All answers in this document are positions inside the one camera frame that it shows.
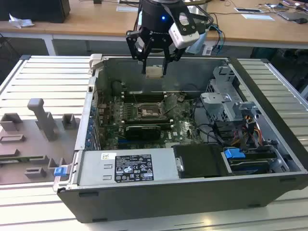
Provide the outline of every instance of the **mobile phone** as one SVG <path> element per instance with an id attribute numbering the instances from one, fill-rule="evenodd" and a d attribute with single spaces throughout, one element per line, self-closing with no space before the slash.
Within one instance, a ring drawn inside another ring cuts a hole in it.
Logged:
<path id="1" fill-rule="evenodd" d="M 294 6 L 294 4 L 293 4 L 292 2 L 290 2 L 290 1 L 288 1 L 288 0 L 283 0 L 283 2 L 284 2 L 285 4 L 290 5 L 290 6 Z"/>
<path id="2" fill-rule="evenodd" d="M 248 8 L 239 8 L 239 7 L 235 8 L 235 10 L 238 11 L 238 12 L 248 12 L 248 13 L 250 13 L 250 12 L 261 13 L 262 12 L 259 9 L 248 9 Z"/>
<path id="3" fill-rule="evenodd" d="M 288 7 L 286 7 L 286 6 L 284 6 L 280 3 L 278 5 L 266 3 L 265 5 L 269 8 L 274 9 L 274 10 L 288 10 L 289 9 Z"/>

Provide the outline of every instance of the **power supply label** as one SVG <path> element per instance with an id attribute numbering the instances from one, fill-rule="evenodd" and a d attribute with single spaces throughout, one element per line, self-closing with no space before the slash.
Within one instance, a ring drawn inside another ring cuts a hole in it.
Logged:
<path id="1" fill-rule="evenodd" d="M 115 160 L 117 183 L 154 180 L 151 155 L 117 155 Z"/>

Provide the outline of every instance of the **motherboard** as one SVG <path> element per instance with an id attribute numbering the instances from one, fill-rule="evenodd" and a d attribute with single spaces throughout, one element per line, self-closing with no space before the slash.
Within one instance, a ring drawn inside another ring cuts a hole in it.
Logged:
<path id="1" fill-rule="evenodd" d="M 194 99 L 184 93 L 160 97 L 113 97 L 98 105 L 103 150 L 169 148 L 202 143 L 192 119 Z"/>

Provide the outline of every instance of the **blue latch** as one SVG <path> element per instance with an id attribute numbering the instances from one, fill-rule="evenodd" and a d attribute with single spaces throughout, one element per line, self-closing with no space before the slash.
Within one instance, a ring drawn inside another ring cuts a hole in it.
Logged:
<path id="1" fill-rule="evenodd" d="M 239 148 L 228 148 L 224 151 L 227 159 L 229 158 L 246 158 L 245 154 Z"/>
<path id="2" fill-rule="evenodd" d="M 56 167 L 54 169 L 53 175 L 55 177 L 66 177 L 67 167 Z"/>

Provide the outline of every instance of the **green circuit board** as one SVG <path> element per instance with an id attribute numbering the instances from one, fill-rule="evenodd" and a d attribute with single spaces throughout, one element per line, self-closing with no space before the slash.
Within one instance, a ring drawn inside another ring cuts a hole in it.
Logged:
<path id="1" fill-rule="evenodd" d="M 101 124 L 100 135 L 102 148 L 141 149 L 166 148 L 174 144 L 202 143 L 190 114 L 193 100 L 178 101 L 177 94 L 169 95 L 162 102 L 157 103 L 125 103 L 114 97 L 108 104 L 107 123 Z M 134 122 L 134 125 L 154 125 L 148 123 L 151 119 L 156 124 L 162 124 L 160 138 L 153 141 L 128 141 L 125 137 L 125 127 L 129 126 L 123 121 Z"/>

